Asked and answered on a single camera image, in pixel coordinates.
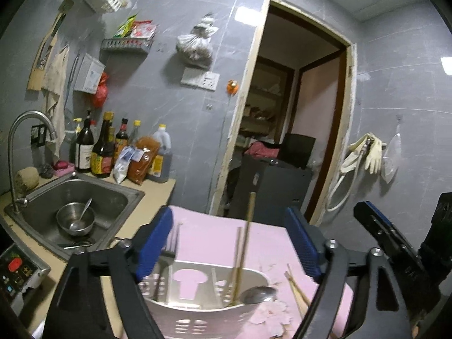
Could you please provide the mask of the right hand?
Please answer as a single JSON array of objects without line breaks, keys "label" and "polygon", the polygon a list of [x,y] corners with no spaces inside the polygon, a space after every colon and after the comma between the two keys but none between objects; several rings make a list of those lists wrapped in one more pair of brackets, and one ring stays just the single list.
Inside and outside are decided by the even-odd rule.
[{"label": "right hand", "polygon": [[421,323],[418,322],[416,325],[413,326],[412,328],[412,338],[416,339],[420,333],[421,330]]}]

